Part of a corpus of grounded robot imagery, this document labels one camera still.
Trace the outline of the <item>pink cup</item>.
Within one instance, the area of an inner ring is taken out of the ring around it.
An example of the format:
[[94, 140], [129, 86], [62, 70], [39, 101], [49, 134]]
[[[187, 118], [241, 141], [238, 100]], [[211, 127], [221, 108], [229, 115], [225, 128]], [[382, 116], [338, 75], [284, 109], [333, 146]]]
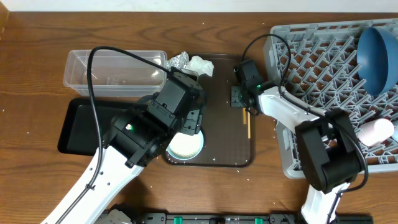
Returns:
[[385, 118], [379, 118], [368, 123], [364, 123], [360, 127], [357, 134], [358, 139], [368, 147], [379, 144], [394, 134], [394, 125]]

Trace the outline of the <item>dark blue plate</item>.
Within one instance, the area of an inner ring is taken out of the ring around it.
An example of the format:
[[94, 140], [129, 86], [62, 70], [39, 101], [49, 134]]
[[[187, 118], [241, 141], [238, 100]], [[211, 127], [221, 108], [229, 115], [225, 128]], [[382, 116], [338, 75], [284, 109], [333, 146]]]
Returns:
[[377, 96], [397, 84], [397, 38], [388, 30], [370, 27], [361, 34], [357, 48], [364, 89]]

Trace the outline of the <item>light blue cup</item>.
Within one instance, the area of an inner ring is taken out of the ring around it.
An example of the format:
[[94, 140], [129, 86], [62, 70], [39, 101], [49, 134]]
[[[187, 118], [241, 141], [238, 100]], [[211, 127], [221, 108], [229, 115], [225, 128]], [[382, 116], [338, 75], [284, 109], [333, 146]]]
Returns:
[[392, 139], [397, 142], [398, 141], [398, 122], [397, 121], [393, 122], [393, 125], [394, 125], [394, 133], [392, 134]]

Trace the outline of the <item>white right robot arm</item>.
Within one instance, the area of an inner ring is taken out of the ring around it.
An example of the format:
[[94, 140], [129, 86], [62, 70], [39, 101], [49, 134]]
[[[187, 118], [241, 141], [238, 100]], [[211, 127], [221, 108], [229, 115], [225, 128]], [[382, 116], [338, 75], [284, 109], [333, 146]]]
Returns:
[[291, 95], [281, 85], [265, 82], [253, 60], [234, 66], [238, 85], [233, 101], [247, 111], [273, 117], [296, 137], [304, 176], [310, 184], [298, 223], [372, 223], [371, 217], [339, 217], [337, 206], [344, 193], [364, 187], [350, 184], [369, 171], [348, 114], [314, 108]]

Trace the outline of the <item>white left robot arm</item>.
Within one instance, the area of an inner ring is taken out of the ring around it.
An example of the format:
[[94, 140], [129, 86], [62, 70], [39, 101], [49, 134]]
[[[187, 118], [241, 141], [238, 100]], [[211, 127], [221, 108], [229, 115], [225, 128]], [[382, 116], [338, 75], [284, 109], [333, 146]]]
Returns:
[[176, 71], [155, 98], [114, 117], [89, 166], [44, 223], [94, 223], [177, 133], [200, 132], [199, 98], [206, 100], [198, 76]]

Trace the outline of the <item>grey dishwasher rack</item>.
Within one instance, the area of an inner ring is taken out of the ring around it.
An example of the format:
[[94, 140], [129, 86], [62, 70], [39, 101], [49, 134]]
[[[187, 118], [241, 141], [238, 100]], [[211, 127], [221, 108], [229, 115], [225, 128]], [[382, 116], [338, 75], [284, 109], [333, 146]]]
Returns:
[[347, 111], [356, 133], [376, 118], [396, 123], [397, 87], [371, 96], [359, 78], [357, 44], [368, 27], [397, 35], [396, 18], [274, 26], [263, 47], [267, 76], [279, 82], [288, 68], [284, 86], [291, 94], [312, 106]]

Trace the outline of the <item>wooden chopstick right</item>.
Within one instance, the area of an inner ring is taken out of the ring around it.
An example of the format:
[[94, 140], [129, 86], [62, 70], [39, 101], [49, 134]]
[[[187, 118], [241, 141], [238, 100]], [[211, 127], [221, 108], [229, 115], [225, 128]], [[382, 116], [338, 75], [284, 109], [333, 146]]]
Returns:
[[248, 139], [251, 139], [251, 115], [247, 112]]

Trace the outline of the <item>light blue rice bowl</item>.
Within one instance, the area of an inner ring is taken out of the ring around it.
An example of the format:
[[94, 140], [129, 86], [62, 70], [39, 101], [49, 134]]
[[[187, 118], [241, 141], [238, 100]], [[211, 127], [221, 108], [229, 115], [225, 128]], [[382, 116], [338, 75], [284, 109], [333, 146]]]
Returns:
[[201, 131], [193, 136], [177, 133], [168, 145], [166, 153], [173, 159], [187, 161], [199, 155], [204, 145], [205, 138]]

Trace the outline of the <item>brown serving tray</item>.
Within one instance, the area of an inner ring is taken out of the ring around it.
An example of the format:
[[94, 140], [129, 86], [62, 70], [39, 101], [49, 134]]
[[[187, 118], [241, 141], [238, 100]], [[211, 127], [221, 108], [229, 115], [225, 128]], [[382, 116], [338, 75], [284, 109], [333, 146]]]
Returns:
[[207, 104], [201, 124], [205, 145], [199, 155], [187, 161], [173, 159], [165, 153], [162, 158], [175, 166], [246, 167], [254, 159], [254, 122], [251, 139], [248, 126], [243, 124], [243, 109], [232, 108], [231, 87], [238, 81], [233, 67], [241, 61], [238, 55], [198, 54], [213, 62], [213, 76], [202, 75], [199, 84], [207, 93]]

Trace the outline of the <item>crumpled white tissue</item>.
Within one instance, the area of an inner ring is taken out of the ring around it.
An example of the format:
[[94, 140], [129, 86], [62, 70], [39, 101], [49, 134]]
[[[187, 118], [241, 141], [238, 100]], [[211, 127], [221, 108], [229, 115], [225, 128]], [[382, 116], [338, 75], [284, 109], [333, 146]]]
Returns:
[[213, 76], [214, 65], [209, 60], [204, 60], [199, 56], [193, 56], [185, 66], [186, 70], [197, 72], [199, 75]]

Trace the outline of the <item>crumpled aluminium foil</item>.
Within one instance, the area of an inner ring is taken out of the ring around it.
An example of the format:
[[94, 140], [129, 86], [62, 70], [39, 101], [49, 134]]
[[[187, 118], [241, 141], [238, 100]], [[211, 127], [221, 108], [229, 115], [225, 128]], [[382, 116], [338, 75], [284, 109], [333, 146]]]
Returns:
[[172, 67], [183, 69], [188, 65], [189, 61], [189, 54], [187, 52], [181, 52], [180, 54], [168, 59], [166, 66], [168, 70], [171, 70]]

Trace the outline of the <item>clear plastic bin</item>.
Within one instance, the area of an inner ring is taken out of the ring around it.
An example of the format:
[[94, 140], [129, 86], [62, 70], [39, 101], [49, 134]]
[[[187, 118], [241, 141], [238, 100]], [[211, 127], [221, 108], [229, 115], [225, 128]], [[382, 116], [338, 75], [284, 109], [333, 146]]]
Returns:
[[[63, 84], [88, 96], [87, 65], [89, 50], [72, 50], [68, 54]], [[158, 92], [167, 74], [128, 55], [99, 50], [92, 64], [92, 83], [96, 97], [141, 97]]]

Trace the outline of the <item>black tray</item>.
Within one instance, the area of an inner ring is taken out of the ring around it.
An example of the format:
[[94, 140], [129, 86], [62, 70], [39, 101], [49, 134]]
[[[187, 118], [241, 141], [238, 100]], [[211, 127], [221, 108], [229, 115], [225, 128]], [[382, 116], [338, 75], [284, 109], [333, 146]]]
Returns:
[[[117, 101], [96, 101], [99, 126], [104, 134], [111, 127], [112, 119], [130, 107], [144, 109], [144, 105]], [[98, 147], [95, 119], [88, 98], [75, 98], [68, 105], [58, 151], [64, 154], [94, 156]]]

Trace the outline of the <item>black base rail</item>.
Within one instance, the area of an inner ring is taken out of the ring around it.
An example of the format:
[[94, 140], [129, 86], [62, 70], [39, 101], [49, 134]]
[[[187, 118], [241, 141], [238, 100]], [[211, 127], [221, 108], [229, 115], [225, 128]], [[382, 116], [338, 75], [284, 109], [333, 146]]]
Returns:
[[164, 212], [137, 213], [125, 204], [115, 204], [105, 210], [96, 223], [131, 224], [295, 224], [304, 219], [293, 213], [265, 215], [220, 215], [220, 214], [168, 214]]

